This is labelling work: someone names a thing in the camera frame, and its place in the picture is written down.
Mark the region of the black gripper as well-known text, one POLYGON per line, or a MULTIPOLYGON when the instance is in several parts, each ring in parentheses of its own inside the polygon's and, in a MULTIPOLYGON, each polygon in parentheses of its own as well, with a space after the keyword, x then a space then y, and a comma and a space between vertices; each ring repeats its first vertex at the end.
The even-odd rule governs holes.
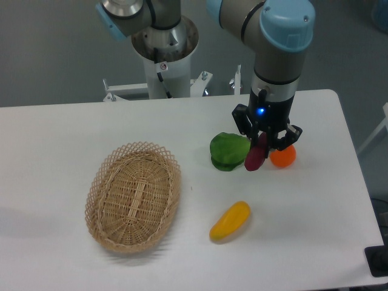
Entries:
POLYGON ((257 144, 258 131, 266 132, 267 145, 266 155, 275 150, 283 151, 299 140, 303 130, 301 127, 290 124, 289 115, 295 95, 289 99, 273 101, 267 89, 265 97, 260 96, 261 88, 250 89, 248 107, 238 104, 232 111, 232 116, 239 133, 246 136, 250 146, 257 144))

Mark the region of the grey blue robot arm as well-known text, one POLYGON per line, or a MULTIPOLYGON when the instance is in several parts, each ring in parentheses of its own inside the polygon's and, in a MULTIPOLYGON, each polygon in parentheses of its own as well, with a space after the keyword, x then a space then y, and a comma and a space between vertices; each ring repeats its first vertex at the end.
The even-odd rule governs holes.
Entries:
MULTIPOLYGON (((233 118, 251 146, 265 154, 282 151, 302 134, 289 114, 312 42, 315 9, 309 1, 207 1, 217 24, 255 52, 247 105, 233 118)), ((99 1, 96 11, 116 39, 130 38, 145 61, 152 99, 186 97, 187 72, 174 65, 188 62, 198 45, 198 31, 182 15, 179 1, 99 1)))

